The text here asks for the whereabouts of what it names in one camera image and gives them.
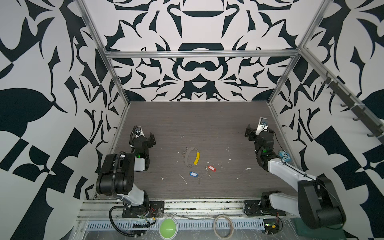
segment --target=gray wood floor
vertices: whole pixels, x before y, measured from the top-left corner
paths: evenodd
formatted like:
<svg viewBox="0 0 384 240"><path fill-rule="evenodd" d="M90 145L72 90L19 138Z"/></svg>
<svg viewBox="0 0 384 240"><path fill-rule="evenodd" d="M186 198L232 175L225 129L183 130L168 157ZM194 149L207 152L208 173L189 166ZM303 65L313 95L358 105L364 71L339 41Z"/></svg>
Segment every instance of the gray wood floor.
<svg viewBox="0 0 384 240"><path fill-rule="evenodd" d="M247 125L256 127L260 117L268 118L269 127L284 144L265 102L133 102L115 153L131 151L128 140L134 125L141 126L146 137L149 132L155 135L148 171L134 175L134 183L150 198L259 197L271 190L297 195L257 164L253 142L244 137ZM200 152L199 163L191 169L183 162L187 147ZM275 141L275 152L279 150ZM195 156L191 153L190 162ZM216 167L216 172L207 172L207 165ZM190 171L202 176L200 184Z"/></svg>

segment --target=white debris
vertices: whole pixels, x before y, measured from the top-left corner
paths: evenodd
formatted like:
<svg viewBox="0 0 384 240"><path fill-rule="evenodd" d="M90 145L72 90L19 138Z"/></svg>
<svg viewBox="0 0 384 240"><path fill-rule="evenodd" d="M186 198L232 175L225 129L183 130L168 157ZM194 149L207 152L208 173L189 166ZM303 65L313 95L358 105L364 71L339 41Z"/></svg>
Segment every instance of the white debris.
<svg viewBox="0 0 384 240"><path fill-rule="evenodd" d="M180 175L180 177L183 177L183 176L181 176L181 174L179 174L179 175ZM185 184L188 186L188 183L185 181L184 178L183 178L183 180L184 180Z"/></svg>

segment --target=patterned wall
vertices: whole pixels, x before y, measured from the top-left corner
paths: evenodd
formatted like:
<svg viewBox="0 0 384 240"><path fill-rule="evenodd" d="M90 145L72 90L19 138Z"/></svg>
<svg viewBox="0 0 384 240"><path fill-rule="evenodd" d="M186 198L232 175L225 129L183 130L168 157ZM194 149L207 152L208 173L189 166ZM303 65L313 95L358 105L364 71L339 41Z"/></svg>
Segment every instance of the patterned wall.
<svg viewBox="0 0 384 240"><path fill-rule="evenodd" d="M384 3L335 0L310 50L383 119ZM349 238L384 237L384 146L301 58L273 103L296 159L331 179L346 211Z"/></svg>
<svg viewBox="0 0 384 240"><path fill-rule="evenodd" d="M268 100L289 57L135 58L112 64L131 101Z"/></svg>
<svg viewBox="0 0 384 240"><path fill-rule="evenodd" d="M110 51L290 49L321 0L86 0Z"/></svg>
<svg viewBox="0 0 384 240"><path fill-rule="evenodd" d="M73 0L2 1L0 21L1 239L65 239L124 103Z"/></svg>

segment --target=yellow connector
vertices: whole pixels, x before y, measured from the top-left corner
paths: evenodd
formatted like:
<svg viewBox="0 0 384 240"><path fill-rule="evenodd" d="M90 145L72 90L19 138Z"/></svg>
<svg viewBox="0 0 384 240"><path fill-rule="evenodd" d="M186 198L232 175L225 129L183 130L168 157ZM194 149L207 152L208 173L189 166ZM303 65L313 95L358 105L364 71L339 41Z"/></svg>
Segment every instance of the yellow connector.
<svg viewBox="0 0 384 240"><path fill-rule="evenodd" d="M197 162L199 161L200 153L196 153L196 160L193 162L193 164L197 165Z"/></svg>

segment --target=green round lid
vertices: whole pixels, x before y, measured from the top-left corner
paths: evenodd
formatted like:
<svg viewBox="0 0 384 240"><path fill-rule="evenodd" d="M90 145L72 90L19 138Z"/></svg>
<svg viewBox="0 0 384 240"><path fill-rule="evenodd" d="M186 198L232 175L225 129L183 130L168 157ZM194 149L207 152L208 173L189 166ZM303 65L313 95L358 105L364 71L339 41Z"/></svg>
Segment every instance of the green round lid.
<svg viewBox="0 0 384 240"><path fill-rule="evenodd" d="M160 234L164 239L173 237L176 233L176 223L168 218L165 219L160 225Z"/></svg>

